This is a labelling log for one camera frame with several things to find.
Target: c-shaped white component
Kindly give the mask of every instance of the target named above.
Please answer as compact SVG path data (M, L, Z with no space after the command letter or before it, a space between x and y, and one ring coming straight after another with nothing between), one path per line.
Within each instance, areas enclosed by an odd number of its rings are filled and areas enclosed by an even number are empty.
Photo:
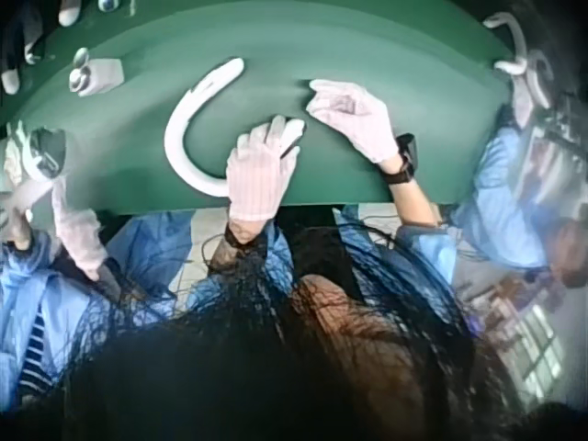
M515 16L508 12L498 12L484 20L484 26L488 29L498 28L502 25L507 25L513 34L514 62L499 61L494 64L494 67L510 75L522 75L527 67L526 40Z
M529 90L533 99L543 108L551 107L551 99L548 92L545 91L539 83L539 75L537 72L538 64L542 62L545 66L545 79L549 82L555 81L555 75L551 68L551 63L545 56L545 53L537 49L533 49L529 52L529 67L526 71L526 81L529 84Z
M208 73L180 99L165 128L164 147L169 164L191 187L217 198L229 196L227 180L207 175L192 164L184 149L184 134L190 120L198 110L220 90L238 78L243 69L243 59L233 58ZM291 119L286 124L282 135L282 145L291 146L302 136L303 131L304 121Z

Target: smartwatch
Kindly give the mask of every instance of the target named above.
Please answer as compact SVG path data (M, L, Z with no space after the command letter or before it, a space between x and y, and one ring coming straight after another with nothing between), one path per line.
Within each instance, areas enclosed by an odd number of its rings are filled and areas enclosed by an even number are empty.
M396 142L398 143L398 153L402 158L401 170L394 175L381 172L384 181L386 181L386 184L389 186L411 182L418 166L416 140L414 139L414 135L411 133L405 133L396 138Z

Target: green table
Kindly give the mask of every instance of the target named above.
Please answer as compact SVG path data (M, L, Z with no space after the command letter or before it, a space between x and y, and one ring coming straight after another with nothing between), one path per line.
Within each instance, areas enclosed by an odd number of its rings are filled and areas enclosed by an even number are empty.
M388 201L374 167L338 133L304 112L313 78L364 85L389 106L396 132L419 146L417 173L433 201L464 198L508 81L492 61L508 50L443 0L141 0L112 14L89 6L50 35L47 55L24 72L29 90L3 115L28 129L61 128L87 165L69 186L74 205L117 213L226 205L188 187L164 155L164 129L180 97L214 65L245 59L245 72L203 108L185 145L203 170L224 175L237 136L281 113L303 118L298 169L286 204ZM126 82L80 98L67 87L79 47L123 61Z

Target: light blue shirt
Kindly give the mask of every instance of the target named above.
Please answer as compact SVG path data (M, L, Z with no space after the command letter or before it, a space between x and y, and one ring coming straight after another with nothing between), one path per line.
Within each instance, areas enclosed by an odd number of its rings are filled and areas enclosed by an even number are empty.
M514 129L498 130L481 158L472 195L451 213L450 220L491 261L538 268L547 266L548 260L537 227L551 223L553 214L515 199L508 176L519 148L520 136Z
M190 251L193 213L166 212L134 218L108 244L109 255L119 262L123 274L154 298L133 311L136 325L173 315L175 299L167 295L167 287ZM45 322L41 366L53 381L59 379L69 361L71 344L76 341L84 347L90 343L96 338L92 331L116 309L88 286L51 269L50 248L51 240L45 232L34 232L33 246L27 254L2 248L0 412L10 409L15 399L39 307Z
M123 273L150 288L150 294L161 298L179 267L185 263L191 246L190 219L193 212L162 213L132 220L111 242L108 251L119 261ZM338 225L358 222L356 207L346 207L334 213ZM267 258L266 275L285 293L292 290L292 256L286 238L269 222L266 225ZM365 230L343 228L343 242L353 259L358 253L378 254L407 277L413 275L412 263L402 253L374 244ZM397 241L423 259L430 262L439 276L451 282L456 263L456 247L442 230L400 227ZM0 412L9 409L14 400L18 376L38 307L45 321L44 370L55 381L59 379L69 361L71 343L75 339L84 347L92 347L92 333L100 326L114 307L102 296L77 282L65 278L49 268L50 239L42 232L35 233L35 243L30 254L6 253L6 265L2 273L2 310L0 311ZM188 302L193 308L203 300L213 300L221 293L219 275L213 275L196 284ZM358 277L360 289L367 300L374 290ZM445 317L442 302L434 292L425 292L435 311ZM132 312L136 325L143 326L173 316L175 299L157 300L137 305Z

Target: forearm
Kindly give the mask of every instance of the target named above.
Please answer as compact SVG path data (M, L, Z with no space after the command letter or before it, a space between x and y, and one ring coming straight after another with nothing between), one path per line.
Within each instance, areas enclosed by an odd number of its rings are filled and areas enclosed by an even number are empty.
M250 222L244 220L229 220L227 224L234 238L238 243L245 245L253 240L262 232L266 223L257 221ZM239 256L239 249L231 246L227 240L222 237L217 249L212 256L210 266L220 268L233 264Z
M401 170L402 159L396 155L379 163L379 167L382 172L395 175ZM390 186L390 192L402 224L432 228L438 226L431 203L415 179L405 184Z

